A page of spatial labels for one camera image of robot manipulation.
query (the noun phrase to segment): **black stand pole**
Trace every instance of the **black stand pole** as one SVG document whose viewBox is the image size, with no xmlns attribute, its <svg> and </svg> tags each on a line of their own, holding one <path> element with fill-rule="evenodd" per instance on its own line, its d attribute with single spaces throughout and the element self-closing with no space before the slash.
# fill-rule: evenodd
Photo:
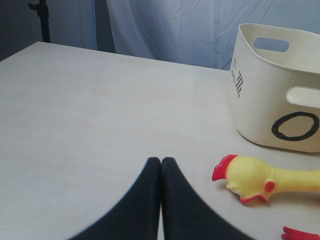
<svg viewBox="0 0 320 240">
<path fill-rule="evenodd" d="M 28 4 L 29 8 L 36 11 L 41 21 L 42 40 L 46 43 L 50 43 L 49 32 L 49 10 L 46 0 L 39 0 L 39 4 Z"/>
</svg>

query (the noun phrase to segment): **white curtain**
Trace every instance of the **white curtain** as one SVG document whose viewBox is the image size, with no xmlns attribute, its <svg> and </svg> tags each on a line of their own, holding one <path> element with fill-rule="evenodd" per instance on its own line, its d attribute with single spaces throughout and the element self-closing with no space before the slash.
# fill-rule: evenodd
<svg viewBox="0 0 320 240">
<path fill-rule="evenodd" d="M 229 69 L 238 25 L 320 33 L 320 0 L 106 0 L 116 52 Z"/>
</svg>

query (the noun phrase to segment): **yellow rubber chicken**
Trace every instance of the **yellow rubber chicken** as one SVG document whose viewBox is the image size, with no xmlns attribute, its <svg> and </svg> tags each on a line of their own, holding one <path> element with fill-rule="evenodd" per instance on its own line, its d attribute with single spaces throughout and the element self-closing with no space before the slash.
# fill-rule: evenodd
<svg viewBox="0 0 320 240">
<path fill-rule="evenodd" d="M 229 154 L 214 168 L 212 181 L 226 179 L 226 187 L 240 196 L 243 204 L 255 198 L 269 202 L 282 192 L 320 193 L 320 170 L 290 170 L 271 166 L 255 157 Z M 283 228 L 283 240 L 320 240 L 319 234 Z"/>
</svg>

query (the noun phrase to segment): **basket rim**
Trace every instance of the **basket rim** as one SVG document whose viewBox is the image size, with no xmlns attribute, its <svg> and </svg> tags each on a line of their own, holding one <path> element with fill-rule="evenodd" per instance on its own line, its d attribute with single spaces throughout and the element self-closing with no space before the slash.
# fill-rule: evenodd
<svg viewBox="0 0 320 240">
<path fill-rule="evenodd" d="M 285 66 L 285 65 L 282 65 L 282 64 L 278 64 L 278 63 L 275 63 L 273 61 L 270 61 L 260 55 L 258 55 L 254 50 L 253 48 L 250 46 L 250 44 L 247 42 L 247 39 L 245 38 L 242 30 L 241 30 L 241 27 L 242 26 L 245 26 L 245 25 L 255 25 L 255 26 L 266 26 L 266 27 L 271 27 L 271 28 L 278 28 L 278 29 L 289 29 L 289 30 L 293 30 L 293 31 L 298 31 L 298 32 L 301 32 L 302 34 L 308 34 L 308 35 L 313 35 L 313 36 L 316 36 L 318 38 L 320 38 L 320 34 L 317 34 L 317 33 L 314 33 L 314 32 L 310 32 L 310 31 L 305 31 L 305 30 L 301 30 L 301 29 L 295 29 L 295 28 L 290 28 L 290 27 L 282 27 L 282 26 L 274 26 L 274 25 L 266 25 L 266 24 L 258 24 L 258 23 L 242 23 L 242 24 L 239 24 L 238 26 L 238 31 L 239 33 L 241 34 L 241 37 L 242 39 L 244 40 L 246 46 L 249 48 L 249 50 L 251 51 L 251 53 L 257 58 L 257 59 L 260 59 L 261 61 L 267 63 L 267 64 L 270 64 L 272 66 L 275 66 L 277 68 L 281 68 L 281 69 L 284 69 L 284 70 L 288 70 L 288 71 L 291 71 L 291 72 L 300 72 L 300 73 L 308 73 L 308 74 L 313 74 L 313 75 L 320 75 L 320 72 L 317 73 L 317 72 L 314 72 L 314 71 L 307 71 L 307 70 L 302 70 L 302 69 L 297 69 L 297 68 L 292 68 L 292 67 L 288 67 L 288 66 Z"/>
</svg>

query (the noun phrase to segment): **white table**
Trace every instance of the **white table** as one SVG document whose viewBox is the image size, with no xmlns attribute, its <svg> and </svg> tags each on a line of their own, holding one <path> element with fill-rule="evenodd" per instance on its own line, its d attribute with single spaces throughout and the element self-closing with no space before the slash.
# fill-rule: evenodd
<svg viewBox="0 0 320 240">
<path fill-rule="evenodd" d="M 205 202 L 254 238 L 279 240 L 284 225 L 320 232 L 319 196 L 279 194 L 270 206 L 246 207 L 223 181 L 211 181 L 229 153 L 320 168 L 317 154 L 242 138 L 227 78 L 223 70 L 41 42 L 0 62 L 0 239 L 73 236 L 126 193 L 151 156 L 175 157 Z"/>
</svg>

